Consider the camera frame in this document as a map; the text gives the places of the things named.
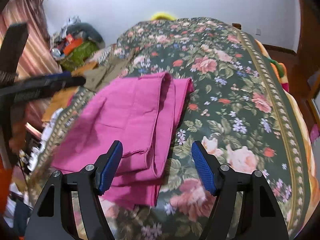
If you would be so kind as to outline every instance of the cable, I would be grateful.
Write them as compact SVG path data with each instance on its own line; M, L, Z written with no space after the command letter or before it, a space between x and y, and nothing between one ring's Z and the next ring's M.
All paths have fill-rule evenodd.
M22 164L21 164L21 159L20 159L20 155L18 154L18 161L19 161L19 166L20 166L20 170L22 172L22 175L23 175L23 178L24 178L24 182L26 184L26 187L27 187L27 191L28 191L28 194L29 194L29 187L28 187L28 183L27 183L27 179L26 179L26 176L24 174L24 171L22 169Z

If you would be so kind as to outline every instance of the grey cloth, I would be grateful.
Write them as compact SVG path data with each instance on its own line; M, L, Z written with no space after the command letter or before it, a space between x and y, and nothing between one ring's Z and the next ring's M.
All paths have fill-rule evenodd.
M83 32L83 40L87 40L88 37L90 37L91 40L96 43L103 42L103 38L101 37L101 35L89 23L76 23L68 26L67 34L74 34L79 32Z
M320 137L312 144L312 151L315 153L314 158L316 162L316 177L320 181Z
M31 215L31 209L20 200L17 200L13 216L13 229L18 236L24 236L27 228L27 220Z

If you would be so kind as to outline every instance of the white wall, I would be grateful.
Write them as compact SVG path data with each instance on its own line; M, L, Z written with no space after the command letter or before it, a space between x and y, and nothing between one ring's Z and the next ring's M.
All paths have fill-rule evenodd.
M212 17L241 23L245 32L264 44L296 51L300 35L298 0L45 0L49 33L68 17L79 15L103 36L106 44L139 21L159 11L179 18ZM255 35L256 28L261 36Z

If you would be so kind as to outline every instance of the metal screw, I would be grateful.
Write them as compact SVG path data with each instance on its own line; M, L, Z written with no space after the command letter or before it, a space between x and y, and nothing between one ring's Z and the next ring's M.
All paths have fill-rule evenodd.
M230 168L229 168L228 165L222 164L222 165L220 166L220 169L222 169L223 171L228 171Z
M85 167L85 169L86 169L87 171L92 171L92 170L94 169L94 165L93 165L93 164L89 164L89 165L87 165L87 166Z
M262 176L262 173L261 171L254 171L254 173L257 177L261 177Z
M58 177L59 175L60 175L60 171L54 171L53 173L52 173L52 175L54 176L54 177Z

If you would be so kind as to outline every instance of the green floral blanket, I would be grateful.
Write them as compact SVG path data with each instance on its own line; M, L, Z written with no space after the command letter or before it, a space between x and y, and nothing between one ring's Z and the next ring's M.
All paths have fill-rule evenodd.
M202 187L190 153L192 142L200 140L234 170L262 171L293 239L310 200L306 153L288 98L254 39L215 19L179 19L135 25L118 39L113 53L126 57L132 48L136 56L122 76L168 71L174 78L191 77L195 92L173 137L157 206L128 211L101 199L115 238L199 238L215 201ZM55 148L93 95L80 88L60 114L32 178L37 182L33 201L50 175ZM73 199L79 235L85 238L76 194ZM241 199L239 193L229 238Z

